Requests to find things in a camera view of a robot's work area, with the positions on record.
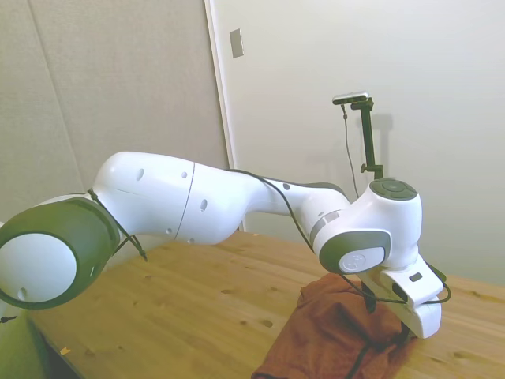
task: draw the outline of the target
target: button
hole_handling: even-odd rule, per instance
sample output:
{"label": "button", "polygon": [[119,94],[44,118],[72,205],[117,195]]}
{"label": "button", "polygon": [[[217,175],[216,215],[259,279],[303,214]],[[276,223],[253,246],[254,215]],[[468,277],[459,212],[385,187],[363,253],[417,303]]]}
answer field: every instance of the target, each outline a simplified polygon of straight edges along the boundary
{"label": "button", "polygon": [[382,183],[382,187],[385,190],[391,192],[402,192],[403,190],[406,190],[406,187],[403,185],[403,183],[393,180]]}
{"label": "button", "polygon": [[413,274],[412,276],[409,276],[409,279],[411,282],[417,282],[419,279],[421,279],[423,276],[421,275],[420,272],[417,274]]}

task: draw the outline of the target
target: dark gray joint cap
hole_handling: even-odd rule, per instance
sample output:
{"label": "dark gray joint cap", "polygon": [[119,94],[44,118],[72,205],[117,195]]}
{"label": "dark gray joint cap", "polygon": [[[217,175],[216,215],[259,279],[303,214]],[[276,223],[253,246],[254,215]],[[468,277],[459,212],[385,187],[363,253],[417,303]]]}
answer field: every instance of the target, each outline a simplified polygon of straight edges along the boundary
{"label": "dark gray joint cap", "polygon": [[417,196],[417,191],[396,179],[377,179],[370,183],[373,193],[390,200],[407,201]]}

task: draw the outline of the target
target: table surface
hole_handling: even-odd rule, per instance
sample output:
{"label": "table surface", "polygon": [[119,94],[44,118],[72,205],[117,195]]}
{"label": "table surface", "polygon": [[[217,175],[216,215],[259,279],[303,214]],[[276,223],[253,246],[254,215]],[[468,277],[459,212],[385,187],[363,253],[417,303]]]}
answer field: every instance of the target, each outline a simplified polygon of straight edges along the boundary
{"label": "table surface", "polygon": [[[326,272],[297,243],[237,232],[217,246],[172,242],[103,273],[81,296],[32,311],[85,378],[247,378]],[[440,330],[399,378],[505,378],[505,288],[449,276]]]}

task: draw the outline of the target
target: brown cloth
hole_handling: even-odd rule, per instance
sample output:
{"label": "brown cloth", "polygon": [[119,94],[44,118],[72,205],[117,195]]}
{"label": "brown cloth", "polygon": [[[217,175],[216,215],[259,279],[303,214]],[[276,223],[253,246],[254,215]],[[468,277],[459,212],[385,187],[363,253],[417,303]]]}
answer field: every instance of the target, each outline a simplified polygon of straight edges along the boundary
{"label": "brown cloth", "polygon": [[401,366],[408,329],[378,302],[369,313],[344,279],[327,274],[301,289],[290,319],[252,379],[386,379]]}

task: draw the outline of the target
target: black pole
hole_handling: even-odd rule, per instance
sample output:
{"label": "black pole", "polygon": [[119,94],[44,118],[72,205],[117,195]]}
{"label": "black pole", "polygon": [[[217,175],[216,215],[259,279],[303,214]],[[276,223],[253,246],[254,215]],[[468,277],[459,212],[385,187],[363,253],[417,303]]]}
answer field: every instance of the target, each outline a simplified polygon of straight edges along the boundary
{"label": "black pole", "polygon": [[376,157],[373,152],[373,135],[372,135],[372,118],[370,112],[373,109],[373,99],[370,97],[366,101],[350,104],[350,109],[360,110],[361,112],[361,126],[363,128],[363,140],[365,142],[365,157],[366,164],[361,166],[361,172],[373,172],[374,179],[381,179],[383,177],[384,166],[376,164]]}

